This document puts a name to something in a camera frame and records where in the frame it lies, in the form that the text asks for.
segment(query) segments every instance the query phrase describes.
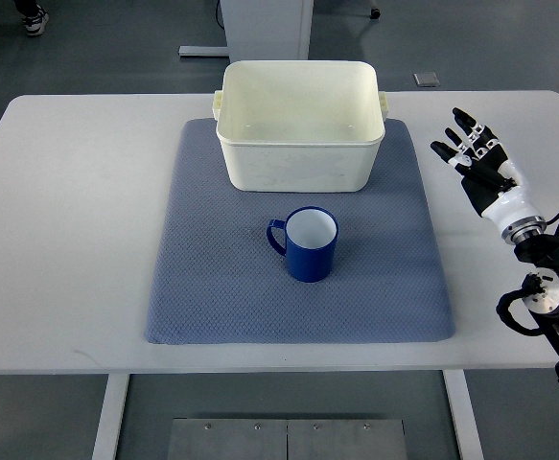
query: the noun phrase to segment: blue mug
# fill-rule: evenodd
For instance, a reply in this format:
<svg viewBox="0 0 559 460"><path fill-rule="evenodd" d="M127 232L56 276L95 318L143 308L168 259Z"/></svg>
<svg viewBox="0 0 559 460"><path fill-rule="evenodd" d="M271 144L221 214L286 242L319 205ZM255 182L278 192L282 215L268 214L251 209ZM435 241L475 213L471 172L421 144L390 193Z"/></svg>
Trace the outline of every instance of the blue mug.
<svg viewBox="0 0 559 460"><path fill-rule="evenodd" d="M285 247L272 234L278 228L285 233ZM272 248L286 258L288 272L298 281L323 280L333 267L338 223L328 211L306 206L291 213L285 221L268 223L267 238Z"/></svg>

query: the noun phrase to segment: metal base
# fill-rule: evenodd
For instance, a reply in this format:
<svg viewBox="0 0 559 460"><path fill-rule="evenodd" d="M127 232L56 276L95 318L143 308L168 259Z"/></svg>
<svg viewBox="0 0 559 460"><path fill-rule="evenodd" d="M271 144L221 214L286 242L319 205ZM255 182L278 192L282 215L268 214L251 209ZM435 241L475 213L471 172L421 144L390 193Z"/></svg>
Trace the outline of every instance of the metal base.
<svg viewBox="0 0 559 460"><path fill-rule="evenodd" d="M174 419L168 460L407 460L400 420Z"/></svg>
<svg viewBox="0 0 559 460"><path fill-rule="evenodd" d="M181 46L182 58L228 58L227 46Z"/></svg>
<svg viewBox="0 0 559 460"><path fill-rule="evenodd" d="M415 84L420 87L435 87L441 85L434 72L420 72L419 74L413 74L413 77L415 78Z"/></svg>

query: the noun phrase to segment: robot finger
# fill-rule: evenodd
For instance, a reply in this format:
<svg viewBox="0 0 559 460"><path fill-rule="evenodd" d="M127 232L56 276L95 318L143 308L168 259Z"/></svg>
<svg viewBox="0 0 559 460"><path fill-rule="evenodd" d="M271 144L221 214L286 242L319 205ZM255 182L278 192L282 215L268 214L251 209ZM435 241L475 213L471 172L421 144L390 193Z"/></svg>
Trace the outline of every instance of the robot finger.
<svg viewBox="0 0 559 460"><path fill-rule="evenodd" d="M466 144L464 141L462 141L462 138L458 136L455 132L453 132L451 129L446 128L445 135L448 136L448 138L455 144L455 146L458 148L458 151L460 153L469 155L471 158L477 157L473 148L470 145Z"/></svg>
<svg viewBox="0 0 559 460"><path fill-rule="evenodd" d="M462 160L461 154L458 150L452 149L450 146L443 142L434 141L431 144L431 149L441 157L443 161L449 163L452 166L455 166L458 163L458 160ZM468 162L470 166L470 158L468 160L463 160L464 162Z"/></svg>
<svg viewBox="0 0 559 460"><path fill-rule="evenodd" d="M478 123L475 118L465 111L455 107L452 113L456 124L467 135L476 151L489 150L499 143L499 139L488 126Z"/></svg>
<svg viewBox="0 0 559 460"><path fill-rule="evenodd" d="M447 144L439 141L431 143L431 149L443 161L452 166L457 172L495 194L510 188L510 184L498 172L490 169L480 161L474 160L469 155L454 150Z"/></svg>

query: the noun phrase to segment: person's shoe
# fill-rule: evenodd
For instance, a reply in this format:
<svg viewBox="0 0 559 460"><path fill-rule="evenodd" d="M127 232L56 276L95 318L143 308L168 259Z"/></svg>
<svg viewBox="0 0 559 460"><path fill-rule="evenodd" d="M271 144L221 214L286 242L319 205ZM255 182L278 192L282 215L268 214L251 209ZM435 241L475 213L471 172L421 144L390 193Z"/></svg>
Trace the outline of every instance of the person's shoe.
<svg viewBox="0 0 559 460"><path fill-rule="evenodd" d="M23 24L26 26L26 32L28 36L42 35L45 32L45 26L49 22L49 14L42 8L38 6L38 13L36 16L28 17L22 16Z"/></svg>

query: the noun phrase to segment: blue mat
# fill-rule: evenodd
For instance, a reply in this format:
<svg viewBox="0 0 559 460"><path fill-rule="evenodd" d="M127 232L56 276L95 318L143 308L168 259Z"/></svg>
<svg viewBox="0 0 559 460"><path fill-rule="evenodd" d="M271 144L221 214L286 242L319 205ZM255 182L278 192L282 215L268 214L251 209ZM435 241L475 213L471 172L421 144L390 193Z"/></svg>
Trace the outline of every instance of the blue mat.
<svg viewBox="0 0 559 460"><path fill-rule="evenodd" d="M367 185L352 194L234 188L212 119L189 122L175 160L151 288L151 343L372 343L448 338L454 321L415 152L385 123ZM321 206L339 225L333 272L295 281L270 219Z"/></svg>

